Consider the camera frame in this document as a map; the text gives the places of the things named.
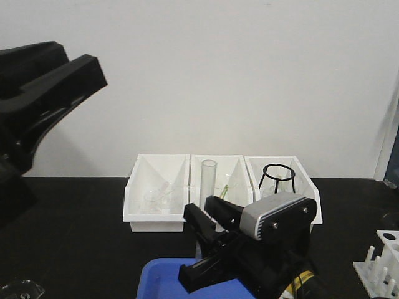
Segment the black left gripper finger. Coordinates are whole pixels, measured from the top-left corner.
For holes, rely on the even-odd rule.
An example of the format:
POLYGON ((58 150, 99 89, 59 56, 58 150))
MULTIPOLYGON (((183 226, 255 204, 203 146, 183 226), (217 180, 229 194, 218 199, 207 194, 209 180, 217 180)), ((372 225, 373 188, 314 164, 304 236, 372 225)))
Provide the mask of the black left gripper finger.
POLYGON ((64 47, 41 42, 1 51, 1 99, 22 93, 22 86, 69 62, 64 47))
POLYGON ((98 58, 85 54, 1 100, 1 158, 19 174, 28 172, 46 134, 107 85, 98 58))

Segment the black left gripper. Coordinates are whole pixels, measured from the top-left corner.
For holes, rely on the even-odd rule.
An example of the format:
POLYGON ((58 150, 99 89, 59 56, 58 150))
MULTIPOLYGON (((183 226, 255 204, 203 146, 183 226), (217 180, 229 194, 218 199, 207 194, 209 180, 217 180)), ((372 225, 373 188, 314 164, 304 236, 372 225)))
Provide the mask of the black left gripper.
POLYGON ((20 172, 1 155, 1 229, 37 203, 20 172))

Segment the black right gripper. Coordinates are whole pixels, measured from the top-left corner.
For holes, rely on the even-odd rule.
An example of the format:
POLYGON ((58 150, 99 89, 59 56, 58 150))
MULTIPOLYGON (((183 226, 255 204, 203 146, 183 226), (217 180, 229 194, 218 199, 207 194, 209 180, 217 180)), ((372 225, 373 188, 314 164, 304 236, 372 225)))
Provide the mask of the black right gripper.
POLYGON ((183 218, 192 228, 202 259, 181 265, 178 280, 192 293, 199 289, 239 280, 255 298, 315 297, 315 270, 307 251, 265 247, 240 229, 244 208, 217 196, 209 196, 205 211, 227 232, 216 232, 216 224, 196 205, 187 204, 183 218))

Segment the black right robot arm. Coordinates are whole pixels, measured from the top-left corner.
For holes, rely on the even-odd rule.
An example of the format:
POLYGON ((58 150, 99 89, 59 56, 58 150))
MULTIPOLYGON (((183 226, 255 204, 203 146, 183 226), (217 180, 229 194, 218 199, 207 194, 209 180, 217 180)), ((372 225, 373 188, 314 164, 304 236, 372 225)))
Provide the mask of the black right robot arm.
POLYGON ((183 217, 196 234, 202 258, 182 265, 188 293, 239 280, 255 298, 333 298, 309 258, 314 199, 279 192, 241 207, 217 196, 204 209, 187 204, 183 217))

